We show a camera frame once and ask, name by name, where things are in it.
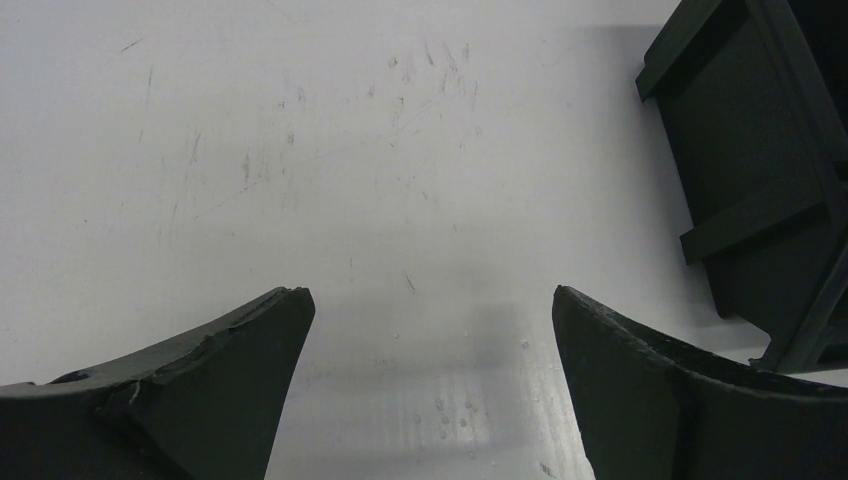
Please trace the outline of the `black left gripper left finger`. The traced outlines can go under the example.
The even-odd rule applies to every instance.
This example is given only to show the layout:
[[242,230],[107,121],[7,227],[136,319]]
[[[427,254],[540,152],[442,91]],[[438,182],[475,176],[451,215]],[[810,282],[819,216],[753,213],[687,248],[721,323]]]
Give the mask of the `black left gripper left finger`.
[[261,479],[315,316],[276,288],[51,382],[1,389],[5,479]]

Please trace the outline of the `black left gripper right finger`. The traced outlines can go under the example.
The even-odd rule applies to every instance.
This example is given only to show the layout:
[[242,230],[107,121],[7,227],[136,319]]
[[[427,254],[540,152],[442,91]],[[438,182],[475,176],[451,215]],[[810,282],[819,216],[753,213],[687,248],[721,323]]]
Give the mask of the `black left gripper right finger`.
[[847,392],[759,370],[554,292],[552,323],[599,479],[843,479]]

